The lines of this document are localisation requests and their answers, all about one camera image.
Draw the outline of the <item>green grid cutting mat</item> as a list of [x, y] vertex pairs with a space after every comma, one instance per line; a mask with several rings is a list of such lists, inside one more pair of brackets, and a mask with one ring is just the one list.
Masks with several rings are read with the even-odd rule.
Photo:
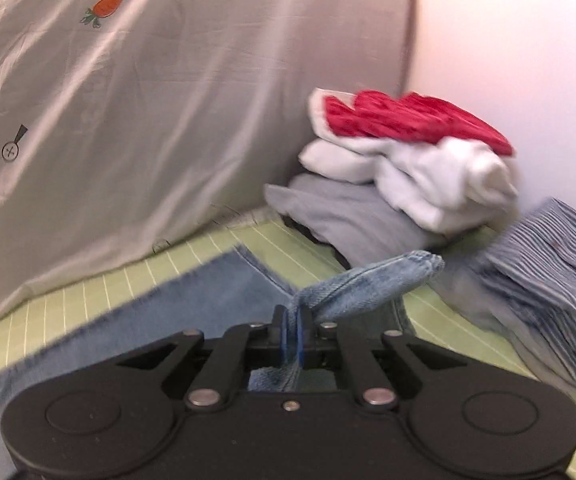
[[[235, 245], [247, 246], [265, 266], [297, 287], [330, 278], [342, 269], [329, 249], [278, 220], [213, 230], [20, 304], [0, 320], [0, 370]], [[409, 292], [404, 304], [420, 338], [515, 373], [529, 371], [505, 339], [467, 322], [430, 287]]]

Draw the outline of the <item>red knit garment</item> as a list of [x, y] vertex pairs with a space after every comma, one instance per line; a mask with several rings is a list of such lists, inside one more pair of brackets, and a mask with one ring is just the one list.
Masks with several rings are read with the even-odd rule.
[[345, 104], [323, 97], [326, 122], [336, 136], [439, 144], [445, 138], [480, 141], [498, 156], [512, 157], [512, 144], [487, 122], [433, 96], [410, 92], [394, 99], [376, 90], [353, 94]]

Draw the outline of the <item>grey folded garment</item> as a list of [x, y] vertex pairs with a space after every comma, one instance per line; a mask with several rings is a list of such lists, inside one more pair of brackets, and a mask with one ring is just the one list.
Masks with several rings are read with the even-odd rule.
[[348, 269], [414, 250], [437, 250], [460, 237], [417, 226], [407, 214], [393, 209], [372, 184], [299, 174], [286, 186], [267, 184], [264, 196], [287, 226], [331, 246]]

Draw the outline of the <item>light blue folded shirt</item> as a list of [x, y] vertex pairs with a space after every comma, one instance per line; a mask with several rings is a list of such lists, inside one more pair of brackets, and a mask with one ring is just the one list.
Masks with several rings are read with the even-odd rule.
[[544, 337], [534, 335], [510, 311], [506, 300], [479, 283], [469, 266], [469, 255], [445, 252], [442, 258], [444, 268], [429, 284], [448, 307], [481, 330], [505, 338], [528, 370], [542, 382], [568, 393], [576, 391], [576, 378], [546, 344]]

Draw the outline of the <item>white foam board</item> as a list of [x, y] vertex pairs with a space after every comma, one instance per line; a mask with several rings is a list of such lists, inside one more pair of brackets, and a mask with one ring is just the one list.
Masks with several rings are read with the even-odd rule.
[[576, 0], [418, 0], [408, 87], [512, 142], [521, 209], [576, 208]]

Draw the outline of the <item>black crumpled garment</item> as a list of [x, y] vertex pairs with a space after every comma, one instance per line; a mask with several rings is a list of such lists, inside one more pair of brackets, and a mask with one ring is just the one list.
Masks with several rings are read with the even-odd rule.
[[338, 251], [337, 248], [333, 247], [327, 242], [322, 242], [319, 240], [306, 226], [302, 226], [300, 223], [295, 222], [293, 219], [287, 216], [281, 216], [281, 221], [287, 228], [299, 232], [315, 245], [328, 248], [331, 251], [333, 258], [335, 258], [335, 261], [337, 261], [344, 270], [350, 270], [352, 268], [349, 261], [347, 261], [347, 259], [341, 254], [341, 252]]

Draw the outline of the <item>grey printed backdrop cloth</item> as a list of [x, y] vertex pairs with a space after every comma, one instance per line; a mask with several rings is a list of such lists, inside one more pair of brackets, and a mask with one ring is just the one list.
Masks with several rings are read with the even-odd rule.
[[317, 88], [398, 92], [414, 0], [0, 0], [0, 318], [262, 200]]

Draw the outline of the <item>blue denim jeans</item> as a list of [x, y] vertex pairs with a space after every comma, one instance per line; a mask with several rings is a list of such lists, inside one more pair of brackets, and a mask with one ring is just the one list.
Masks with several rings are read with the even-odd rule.
[[[349, 320], [370, 338], [386, 330], [413, 333], [403, 297], [443, 266], [440, 256], [417, 250], [296, 289], [237, 246], [0, 370], [0, 420], [6, 405], [38, 382], [186, 328], [216, 338], [235, 325], [268, 322], [279, 304], [288, 309], [291, 332], [297, 329], [297, 310], [308, 308], [315, 323]], [[15, 474], [0, 431], [0, 479]]]

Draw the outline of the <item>blue plaid folded shirt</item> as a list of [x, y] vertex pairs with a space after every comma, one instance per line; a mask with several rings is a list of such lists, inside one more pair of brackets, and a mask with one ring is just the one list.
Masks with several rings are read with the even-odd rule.
[[545, 200], [486, 248], [474, 272], [576, 386], [576, 211]]

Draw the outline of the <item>white folded garment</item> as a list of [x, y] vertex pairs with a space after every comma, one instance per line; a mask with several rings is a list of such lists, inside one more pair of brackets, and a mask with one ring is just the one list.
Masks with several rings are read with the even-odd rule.
[[299, 154], [306, 170], [341, 182], [371, 182], [391, 207], [440, 234], [480, 226], [516, 202], [512, 170], [483, 142], [450, 136], [432, 145], [337, 136], [326, 118], [327, 98], [351, 103], [350, 93], [313, 90], [307, 111], [317, 139]]

